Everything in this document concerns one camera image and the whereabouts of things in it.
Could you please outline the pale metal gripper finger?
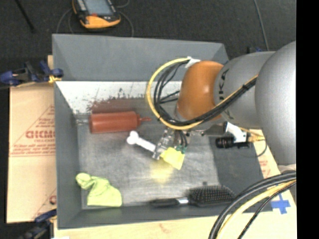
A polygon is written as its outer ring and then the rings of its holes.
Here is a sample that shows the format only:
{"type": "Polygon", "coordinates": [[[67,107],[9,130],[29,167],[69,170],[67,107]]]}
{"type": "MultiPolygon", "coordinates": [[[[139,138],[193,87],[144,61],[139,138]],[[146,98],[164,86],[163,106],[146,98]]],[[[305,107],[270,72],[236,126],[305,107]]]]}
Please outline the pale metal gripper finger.
{"type": "Polygon", "coordinates": [[[172,135],[168,133],[164,133],[157,143],[157,150],[165,150],[171,146],[171,143],[172,143],[172,135]]]}
{"type": "Polygon", "coordinates": [[[165,151],[165,148],[163,147],[159,147],[156,148],[155,151],[152,154],[152,158],[155,160],[159,160],[160,159],[160,155],[165,151]]]}

